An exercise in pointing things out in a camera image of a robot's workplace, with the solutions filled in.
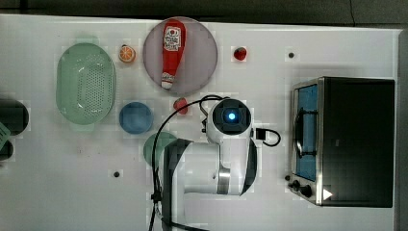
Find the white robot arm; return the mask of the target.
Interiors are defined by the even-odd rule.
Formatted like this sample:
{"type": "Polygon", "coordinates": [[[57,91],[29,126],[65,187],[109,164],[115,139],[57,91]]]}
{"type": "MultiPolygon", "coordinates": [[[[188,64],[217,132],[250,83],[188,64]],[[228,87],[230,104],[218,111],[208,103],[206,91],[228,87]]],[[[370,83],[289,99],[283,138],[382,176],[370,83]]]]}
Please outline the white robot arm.
{"type": "Polygon", "coordinates": [[[185,219],[185,195],[207,193],[241,196],[257,173],[250,110],[226,98],[208,112],[205,142],[177,139],[162,152],[162,227],[164,231],[206,231],[185,219]]]}

